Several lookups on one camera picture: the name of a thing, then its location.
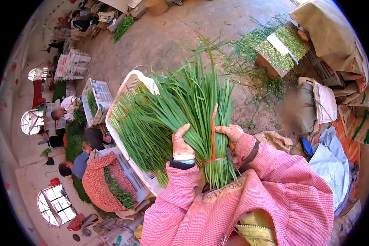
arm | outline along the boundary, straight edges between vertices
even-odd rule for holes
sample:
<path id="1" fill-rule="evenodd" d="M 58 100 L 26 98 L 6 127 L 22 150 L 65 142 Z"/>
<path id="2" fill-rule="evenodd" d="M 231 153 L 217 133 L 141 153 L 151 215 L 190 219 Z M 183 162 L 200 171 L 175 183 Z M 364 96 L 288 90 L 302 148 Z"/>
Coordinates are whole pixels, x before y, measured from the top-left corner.
<path id="1" fill-rule="evenodd" d="M 255 145 L 256 139 L 244 133 L 237 143 L 235 153 L 238 161 L 253 168 L 260 180 L 310 185 L 324 193 L 332 194 L 329 185 L 314 172 L 304 157 L 289 155 L 268 144 L 259 144 L 258 151 L 252 160 L 248 157 Z"/>
<path id="2" fill-rule="evenodd" d="M 189 128 L 189 124 L 182 126 L 172 137 L 173 158 L 166 164 L 169 183 L 145 212 L 143 244 L 156 244 L 162 235 L 174 236 L 193 203 L 198 186 L 198 168 L 192 161 L 194 150 L 182 138 Z"/>
<path id="3" fill-rule="evenodd" d="M 72 101 L 72 105 L 74 106 L 74 109 L 79 109 L 78 105 L 77 105 L 77 98 L 75 98 L 73 101 Z"/>
<path id="4" fill-rule="evenodd" d="M 230 138 L 230 147 L 243 165 L 253 168 L 274 202 L 280 204 L 280 222 L 286 224 L 284 244 L 327 245 L 333 226 L 333 194 L 302 156 L 289 155 L 261 144 L 232 126 L 217 129 Z"/>
<path id="5" fill-rule="evenodd" d="M 92 147 L 90 147 L 90 145 L 88 145 L 87 142 L 85 142 L 85 141 L 82 142 L 82 148 L 83 148 L 84 152 L 86 152 L 88 155 L 90 155 L 90 152 L 92 151 Z"/>

pink checkered sleeve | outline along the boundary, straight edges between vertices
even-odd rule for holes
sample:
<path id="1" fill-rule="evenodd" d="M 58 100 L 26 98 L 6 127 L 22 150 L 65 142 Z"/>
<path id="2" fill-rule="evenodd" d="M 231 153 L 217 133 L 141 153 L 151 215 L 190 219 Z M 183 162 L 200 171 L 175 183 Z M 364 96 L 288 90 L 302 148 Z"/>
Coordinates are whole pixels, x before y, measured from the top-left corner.
<path id="1" fill-rule="evenodd" d="M 167 162 L 166 169 L 169 183 L 145 212 L 142 245 L 169 245 L 194 200 L 197 166 L 181 170 Z"/>
<path id="2" fill-rule="evenodd" d="M 253 136 L 242 134 L 236 147 L 238 160 L 243 162 L 254 144 Z M 288 216 L 291 221 L 287 223 L 284 236 L 286 243 L 312 245 L 318 242 L 327 245 L 333 226 L 333 194 L 330 186 L 314 172 L 305 158 L 260 144 L 256 157 L 249 165 L 266 190 L 290 211 L 287 214 L 281 209 L 274 218 L 285 221 Z"/>
<path id="3" fill-rule="evenodd" d="M 238 160 L 244 160 L 254 144 L 253 136 L 242 134 L 236 147 Z M 260 144 L 256 157 L 249 165 L 262 181 L 310 185 L 324 193 L 332 194 L 329 185 L 313 171 L 304 157 L 289 155 L 271 145 Z"/>

glove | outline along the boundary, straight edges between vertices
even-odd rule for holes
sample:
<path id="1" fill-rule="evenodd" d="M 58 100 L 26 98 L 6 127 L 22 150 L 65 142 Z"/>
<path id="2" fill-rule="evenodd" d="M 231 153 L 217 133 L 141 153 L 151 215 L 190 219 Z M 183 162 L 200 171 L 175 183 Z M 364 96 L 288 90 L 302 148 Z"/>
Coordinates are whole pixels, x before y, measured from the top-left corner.
<path id="1" fill-rule="evenodd" d="M 192 161 L 196 157 L 194 150 L 184 142 L 183 135 L 190 129 L 190 124 L 182 126 L 176 133 L 172 133 L 172 152 L 174 161 Z"/>
<path id="2" fill-rule="evenodd" d="M 231 124 L 229 125 L 229 127 L 221 125 L 221 126 L 215 126 L 214 128 L 217 133 L 227 135 L 228 144 L 231 150 L 234 151 L 236 147 L 236 143 L 239 141 L 243 133 L 243 129 L 238 125 L 231 125 Z"/>

red bag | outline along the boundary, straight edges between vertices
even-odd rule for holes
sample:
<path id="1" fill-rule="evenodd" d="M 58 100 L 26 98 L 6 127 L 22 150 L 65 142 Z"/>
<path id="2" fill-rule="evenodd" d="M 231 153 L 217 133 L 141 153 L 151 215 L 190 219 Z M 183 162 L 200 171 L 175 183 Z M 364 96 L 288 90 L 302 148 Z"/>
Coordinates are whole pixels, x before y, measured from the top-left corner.
<path id="1" fill-rule="evenodd" d="M 77 216 L 75 216 L 74 219 L 72 219 L 69 222 L 67 229 L 69 229 L 69 231 L 79 231 L 81 229 L 81 224 L 84 219 L 85 216 L 83 214 L 78 214 Z"/>

bundle of chives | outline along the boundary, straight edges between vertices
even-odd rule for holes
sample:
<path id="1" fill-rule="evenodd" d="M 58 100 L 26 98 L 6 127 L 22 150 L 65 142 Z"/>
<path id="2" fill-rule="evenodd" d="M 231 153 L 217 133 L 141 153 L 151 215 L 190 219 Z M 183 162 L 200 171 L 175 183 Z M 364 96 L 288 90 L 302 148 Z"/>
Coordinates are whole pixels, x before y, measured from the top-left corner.
<path id="1" fill-rule="evenodd" d="M 105 182 L 108 185 L 109 190 L 112 192 L 112 194 L 117 197 L 117 199 L 120 201 L 120 203 L 128 209 L 134 208 L 134 199 L 131 196 L 130 192 L 124 191 L 122 188 L 120 188 L 118 181 L 110 176 L 110 169 L 108 166 L 104 167 L 104 177 Z"/>
<path id="2" fill-rule="evenodd" d="M 96 116 L 97 113 L 97 102 L 96 99 L 94 98 L 94 94 L 92 90 L 88 90 L 86 92 L 86 98 L 87 98 L 87 104 L 89 105 L 89 109 L 92 113 L 92 116 Z"/>
<path id="3" fill-rule="evenodd" d="M 120 96 L 112 108 L 109 122 L 117 129 L 129 156 L 144 172 L 152 172 L 159 183 L 168 184 L 165 164 L 172 155 L 172 131 L 159 121 L 154 113 L 145 107 L 147 98 L 137 94 L 147 92 L 140 82 L 137 89 Z"/>
<path id="4" fill-rule="evenodd" d="M 237 180 L 235 166 L 226 156 L 228 138 L 214 132 L 214 126 L 229 125 L 233 86 L 229 79 L 224 85 L 219 84 L 208 45 L 207 50 L 211 72 L 204 71 L 201 55 L 197 53 L 195 62 L 187 62 L 178 71 L 167 71 L 166 77 L 155 74 L 160 95 L 145 96 L 157 118 L 172 131 L 191 124 L 183 139 L 195 150 L 196 158 L 203 161 L 211 188 L 221 188 L 231 178 Z"/>

